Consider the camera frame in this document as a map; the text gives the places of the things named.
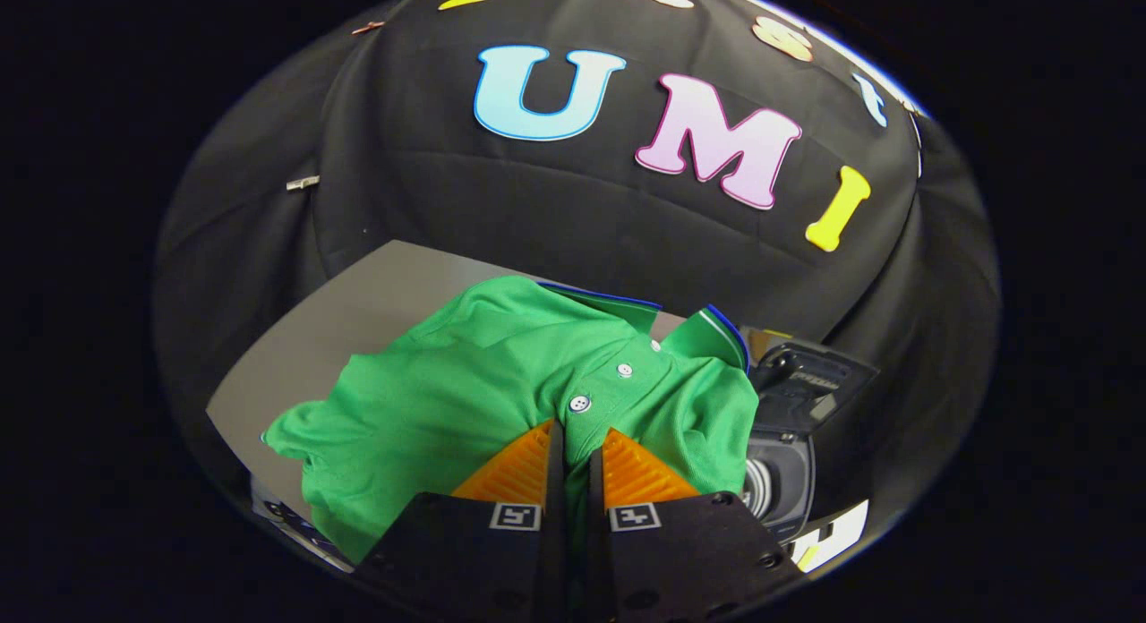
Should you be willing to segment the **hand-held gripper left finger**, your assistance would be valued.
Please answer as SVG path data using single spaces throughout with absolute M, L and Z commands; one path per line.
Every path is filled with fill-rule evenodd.
M 564 462 L 564 431 L 550 420 L 462 495 L 418 492 L 356 567 L 356 585 L 423 622 L 566 620 Z

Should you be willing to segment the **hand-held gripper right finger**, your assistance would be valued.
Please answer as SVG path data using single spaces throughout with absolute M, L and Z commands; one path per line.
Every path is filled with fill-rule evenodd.
M 733 492 L 699 492 L 609 429 L 586 489 L 586 620 L 729 622 L 807 576 Z

